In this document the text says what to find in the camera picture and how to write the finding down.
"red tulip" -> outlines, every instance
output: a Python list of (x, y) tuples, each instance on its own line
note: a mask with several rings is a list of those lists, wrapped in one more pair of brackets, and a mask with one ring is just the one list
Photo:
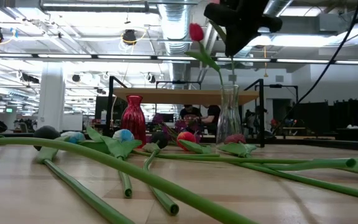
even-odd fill
[(233, 143), (246, 143), (246, 139), (242, 134), (232, 134), (230, 136), (228, 136), (225, 140), (224, 140), (224, 144), (229, 144), (230, 142)]
[(190, 24), (190, 37), (194, 41), (202, 41), (204, 39), (204, 32), (200, 25)]

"white column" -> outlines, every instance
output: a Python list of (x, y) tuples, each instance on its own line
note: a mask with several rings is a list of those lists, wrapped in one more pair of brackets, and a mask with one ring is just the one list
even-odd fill
[(65, 82), (63, 63), (44, 62), (42, 67), (38, 128), (49, 125), (57, 131), (62, 131)]

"table surface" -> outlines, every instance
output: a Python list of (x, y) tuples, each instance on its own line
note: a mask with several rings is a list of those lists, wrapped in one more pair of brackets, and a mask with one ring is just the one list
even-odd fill
[[(127, 95), (142, 96), (142, 103), (166, 103), (181, 105), (220, 105), (220, 90), (169, 90), (169, 89), (152, 89), (152, 88), (117, 88), (114, 94), (127, 100)], [(244, 105), (256, 98), (259, 92), (239, 90), (239, 105)]]
[[(181, 149), (171, 147), (173, 153)], [(43, 165), (28, 146), (0, 147), (0, 223), (107, 223)], [(267, 145), (255, 157), (292, 159), (358, 157), (358, 151), (312, 146)], [(129, 162), (142, 167), (143, 156)], [(55, 161), (65, 172), (115, 209), (147, 224), (210, 224), (209, 216), (181, 202), (175, 217), (165, 213), (149, 188), (131, 179), (132, 199), (124, 199), (117, 171), (68, 152)], [(172, 161), (156, 158), (150, 171), (259, 223), (357, 223), (358, 198), (293, 182), (221, 162)], [(297, 174), (358, 188), (358, 174), (309, 170)]]

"clear glass vase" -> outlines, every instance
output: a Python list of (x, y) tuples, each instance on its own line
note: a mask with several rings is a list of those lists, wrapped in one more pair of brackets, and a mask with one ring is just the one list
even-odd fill
[(224, 85), (221, 88), (221, 114), (219, 115), (216, 144), (221, 144), (232, 134), (242, 134), (239, 114), (239, 86)]

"black cable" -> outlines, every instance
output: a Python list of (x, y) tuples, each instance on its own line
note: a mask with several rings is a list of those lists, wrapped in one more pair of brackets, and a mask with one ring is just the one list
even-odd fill
[(349, 35), (351, 34), (351, 31), (354, 27), (354, 24), (356, 23), (356, 18), (358, 15), (358, 0), (357, 0), (357, 6), (356, 9), (354, 11), (354, 15), (353, 15), (353, 19), (351, 22), (351, 25), (349, 26), (349, 30), (347, 31), (345, 37), (343, 38), (341, 44), (339, 44), (339, 47), (336, 49), (334, 55), (331, 57), (331, 59), (329, 60), (327, 66), (324, 68), (323, 72), (321, 72), (321, 75), (318, 77), (318, 79), (316, 80), (316, 82), (313, 84), (313, 86), (298, 100), (298, 102), (295, 103), (295, 105), (289, 110), (289, 112), (285, 115), (285, 117), (281, 120), (281, 122), (279, 122), (279, 125), (273, 130), (274, 134), (276, 132), (276, 130), (281, 126), (281, 124), (285, 121), (285, 119), (288, 117), (288, 115), (293, 111), (294, 108), (296, 108), (296, 106), (298, 106), (300, 104), (300, 102), (302, 100), (304, 100), (316, 87), (316, 85), (320, 82), (321, 78), (325, 75), (325, 73), (327, 72), (328, 68), (330, 65), (332, 65), (335, 62), (335, 58), (338, 55), (339, 51), (341, 50), (342, 46), (346, 43), (347, 38), (349, 37)]

